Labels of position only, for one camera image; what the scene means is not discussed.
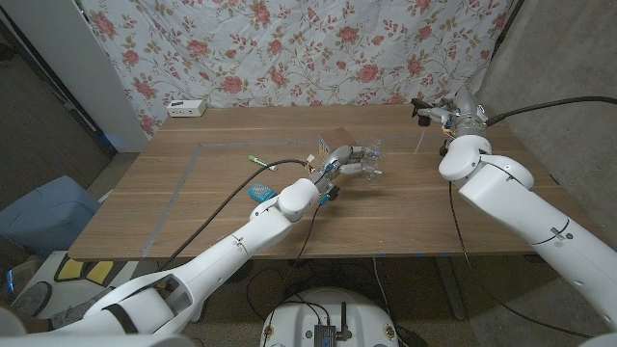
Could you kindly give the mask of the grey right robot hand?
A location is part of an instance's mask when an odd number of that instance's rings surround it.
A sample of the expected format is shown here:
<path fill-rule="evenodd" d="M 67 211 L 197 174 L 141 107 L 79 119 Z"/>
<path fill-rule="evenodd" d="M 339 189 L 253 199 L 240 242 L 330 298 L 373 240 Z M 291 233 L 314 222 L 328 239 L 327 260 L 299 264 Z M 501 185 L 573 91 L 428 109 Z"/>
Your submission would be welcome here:
<path fill-rule="evenodd" d="M 455 94 L 449 109 L 444 106 L 423 107 L 417 113 L 440 123 L 449 137 L 486 136 L 488 116 L 476 95 L 468 89 L 461 89 Z"/>

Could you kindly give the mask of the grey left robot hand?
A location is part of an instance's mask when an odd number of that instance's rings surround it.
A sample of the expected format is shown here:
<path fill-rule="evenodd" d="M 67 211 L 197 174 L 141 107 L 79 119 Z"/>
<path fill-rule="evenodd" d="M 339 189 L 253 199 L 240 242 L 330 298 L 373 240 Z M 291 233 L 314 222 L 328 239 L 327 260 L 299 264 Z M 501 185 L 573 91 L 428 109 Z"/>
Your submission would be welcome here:
<path fill-rule="evenodd" d="M 366 180 L 374 180 L 384 173 L 380 160 L 382 153 L 371 147 L 344 145 L 334 150 L 322 165 L 315 169 L 309 180 L 320 195 L 324 195 L 339 175 L 362 175 Z"/>

